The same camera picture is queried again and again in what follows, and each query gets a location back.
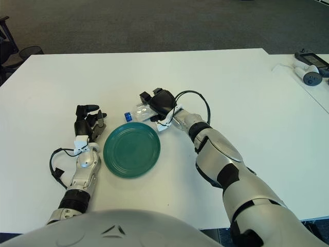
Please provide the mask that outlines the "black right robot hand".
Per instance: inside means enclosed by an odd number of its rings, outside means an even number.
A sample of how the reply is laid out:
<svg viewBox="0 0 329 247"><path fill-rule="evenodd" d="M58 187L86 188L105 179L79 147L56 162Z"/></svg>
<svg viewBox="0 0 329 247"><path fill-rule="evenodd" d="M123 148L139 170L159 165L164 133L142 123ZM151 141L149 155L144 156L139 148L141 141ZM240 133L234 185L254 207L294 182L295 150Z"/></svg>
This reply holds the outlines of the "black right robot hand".
<svg viewBox="0 0 329 247"><path fill-rule="evenodd" d="M153 90L153 96L147 92L142 92L139 96L143 104L147 104L150 109L155 112L151 116L150 121L162 121L168 113L177 105L174 96L168 91L160 87Z"/></svg>

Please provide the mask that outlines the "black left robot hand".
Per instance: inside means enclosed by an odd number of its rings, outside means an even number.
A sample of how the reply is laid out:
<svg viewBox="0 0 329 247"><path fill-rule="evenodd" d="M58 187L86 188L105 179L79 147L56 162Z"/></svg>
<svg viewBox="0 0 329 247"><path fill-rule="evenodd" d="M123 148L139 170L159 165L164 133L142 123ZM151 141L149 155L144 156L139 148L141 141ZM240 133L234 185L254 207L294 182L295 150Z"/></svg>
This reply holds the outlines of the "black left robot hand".
<svg viewBox="0 0 329 247"><path fill-rule="evenodd" d="M74 123L75 135L86 135L89 142L94 143L106 128L104 121L106 116L107 114L103 113L98 105L78 105Z"/></svg>

